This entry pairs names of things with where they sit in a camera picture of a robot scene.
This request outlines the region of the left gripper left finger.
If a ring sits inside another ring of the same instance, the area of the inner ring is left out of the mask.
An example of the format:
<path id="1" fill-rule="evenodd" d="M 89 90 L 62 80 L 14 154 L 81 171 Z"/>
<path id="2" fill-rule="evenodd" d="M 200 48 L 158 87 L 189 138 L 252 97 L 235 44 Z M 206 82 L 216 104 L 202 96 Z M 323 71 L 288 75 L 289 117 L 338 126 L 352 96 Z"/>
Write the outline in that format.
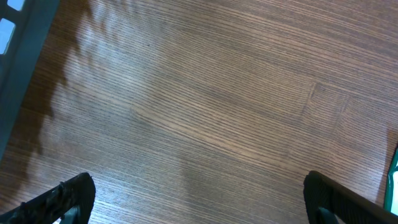
<path id="1" fill-rule="evenodd" d="M 5 224 L 88 224 L 95 202 L 95 183 L 87 172 L 3 213 Z"/>

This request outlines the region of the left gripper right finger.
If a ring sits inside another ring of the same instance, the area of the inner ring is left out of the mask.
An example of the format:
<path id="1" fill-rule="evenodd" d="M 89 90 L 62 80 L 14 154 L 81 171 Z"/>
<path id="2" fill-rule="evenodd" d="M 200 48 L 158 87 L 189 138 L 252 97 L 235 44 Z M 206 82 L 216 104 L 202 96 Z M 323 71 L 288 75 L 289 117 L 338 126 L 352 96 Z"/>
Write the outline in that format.
<path id="1" fill-rule="evenodd" d="M 333 179 L 310 171 L 303 182 L 303 196 L 310 224 L 397 223 L 397 215 L 383 209 Z"/>

